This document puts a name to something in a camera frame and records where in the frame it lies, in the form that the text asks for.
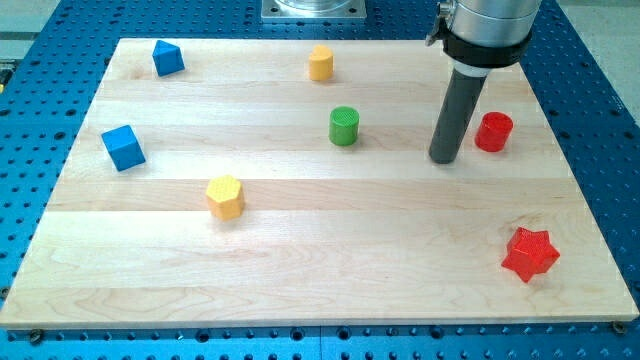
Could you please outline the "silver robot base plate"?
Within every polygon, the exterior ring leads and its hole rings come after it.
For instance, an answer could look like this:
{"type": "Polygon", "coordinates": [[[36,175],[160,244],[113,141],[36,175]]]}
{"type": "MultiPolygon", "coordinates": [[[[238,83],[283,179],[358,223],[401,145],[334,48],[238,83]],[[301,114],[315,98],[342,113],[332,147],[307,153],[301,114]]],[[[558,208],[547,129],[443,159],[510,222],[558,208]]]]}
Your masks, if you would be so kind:
{"type": "Polygon", "coordinates": [[[261,18],[269,21],[365,19],[365,0],[262,0],[261,18]]]}

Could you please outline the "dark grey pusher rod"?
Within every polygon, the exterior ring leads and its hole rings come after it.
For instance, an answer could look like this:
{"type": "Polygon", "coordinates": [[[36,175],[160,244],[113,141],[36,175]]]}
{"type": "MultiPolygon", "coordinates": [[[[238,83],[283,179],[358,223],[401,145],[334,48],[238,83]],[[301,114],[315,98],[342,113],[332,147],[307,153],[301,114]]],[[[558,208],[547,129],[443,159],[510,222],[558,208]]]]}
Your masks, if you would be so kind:
{"type": "Polygon", "coordinates": [[[486,78],[453,70],[429,146],[433,162],[450,164],[456,159],[486,78]]]}

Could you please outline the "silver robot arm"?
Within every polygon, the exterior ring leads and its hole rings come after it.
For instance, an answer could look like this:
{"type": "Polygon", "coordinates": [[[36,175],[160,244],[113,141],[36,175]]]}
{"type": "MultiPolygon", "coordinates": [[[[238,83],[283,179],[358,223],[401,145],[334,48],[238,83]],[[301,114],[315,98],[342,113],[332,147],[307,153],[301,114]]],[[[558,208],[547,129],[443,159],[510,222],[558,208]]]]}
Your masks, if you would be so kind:
{"type": "Polygon", "coordinates": [[[518,63],[532,38],[540,0],[448,0],[437,4],[426,44],[440,41],[453,70],[428,154],[454,162],[493,69],[518,63]]]}

